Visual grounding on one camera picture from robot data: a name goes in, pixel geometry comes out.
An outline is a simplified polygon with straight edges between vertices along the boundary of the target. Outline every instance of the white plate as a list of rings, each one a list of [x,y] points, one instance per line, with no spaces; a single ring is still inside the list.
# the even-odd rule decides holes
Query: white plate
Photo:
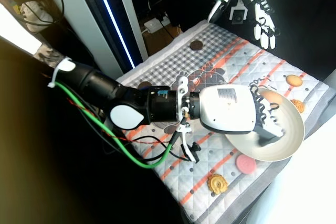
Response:
[[[259,88],[259,92],[266,90],[268,89]],[[277,117],[278,123],[286,131],[285,135],[273,144],[260,147],[256,132],[245,135],[226,135],[226,137],[240,152],[256,160],[273,162],[286,159],[293,155],[303,142],[305,125],[300,112],[284,96],[282,96],[280,108],[273,110],[272,115]]]

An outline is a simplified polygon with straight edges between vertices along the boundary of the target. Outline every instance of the blue light strip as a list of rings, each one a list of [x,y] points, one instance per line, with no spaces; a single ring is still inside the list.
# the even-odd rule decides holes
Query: blue light strip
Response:
[[[115,18],[114,18],[113,14],[112,14],[111,7],[109,6],[109,3],[107,2],[107,0],[103,0],[103,1],[104,1],[104,4],[105,4],[106,9],[107,9],[107,11],[108,11],[108,13],[109,13],[109,15],[110,15],[110,18],[111,18],[111,20],[112,20],[112,22],[113,22],[113,24],[114,24],[114,27],[116,28],[117,34],[118,34],[118,36],[119,36],[119,38],[120,38],[120,41],[121,41],[121,43],[122,43],[122,45],[123,45],[123,47],[124,47],[124,49],[125,49],[125,52],[126,52],[126,54],[127,54],[127,57],[128,57],[128,59],[130,60],[130,63],[131,63],[131,65],[132,65],[132,68],[135,68],[134,63],[133,63],[133,60],[132,60],[132,58],[131,58],[131,56],[130,56],[130,53],[128,52],[128,49],[127,49],[127,47],[126,47],[125,41],[124,41],[124,39],[123,39],[123,37],[122,37],[122,35],[121,35],[121,33],[120,33],[120,30],[119,30],[119,27],[118,27],[118,25],[117,25],[117,22],[115,21]]]

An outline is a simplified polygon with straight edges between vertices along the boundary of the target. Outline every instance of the white circular joint cover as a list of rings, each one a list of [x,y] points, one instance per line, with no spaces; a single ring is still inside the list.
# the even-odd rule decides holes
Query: white circular joint cover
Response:
[[[111,110],[110,118],[115,126],[131,130],[139,125],[144,116],[130,106],[118,105]]]

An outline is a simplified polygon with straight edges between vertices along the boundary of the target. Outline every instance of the pink cookie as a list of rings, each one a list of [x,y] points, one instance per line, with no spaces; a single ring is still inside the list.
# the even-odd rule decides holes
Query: pink cookie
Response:
[[[256,161],[244,154],[237,157],[236,166],[241,173],[245,174],[251,174],[257,169]]]

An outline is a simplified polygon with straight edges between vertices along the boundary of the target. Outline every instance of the checkered fabric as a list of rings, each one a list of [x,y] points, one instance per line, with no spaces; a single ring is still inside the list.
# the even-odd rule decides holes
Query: checkered fabric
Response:
[[[253,82],[276,90],[288,99],[302,101],[306,106],[301,114],[306,132],[335,96],[326,84],[216,25],[202,22],[196,28],[192,33],[186,32],[181,41],[175,40],[174,46],[152,56],[150,65],[136,68],[123,84],[137,87],[148,81],[154,86],[168,85],[176,89],[176,80],[184,75],[189,79],[189,90],[198,91],[215,84],[249,85]],[[190,48],[190,42],[194,40],[203,43],[201,50]],[[289,85],[286,82],[289,74],[300,76],[303,85]],[[187,142],[200,145],[200,161],[194,164],[170,155],[155,168],[155,172],[183,207],[190,222],[231,223],[267,187],[287,161],[257,162],[253,174],[242,174],[235,165],[240,152],[225,135],[208,131],[198,120],[191,121],[191,127],[193,132],[187,135]],[[174,128],[174,123],[151,124],[130,131],[127,136],[155,135],[167,142],[171,136],[169,128]],[[181,144],[178,140],[173,148],[173,152],[180,156],[183,155]],[[164,151],[158,143],[134,143],[133,146],[146,158]],[[208,189],[207,178],[211,174],[221,174],[229,183],[225,193],[215,195]]]

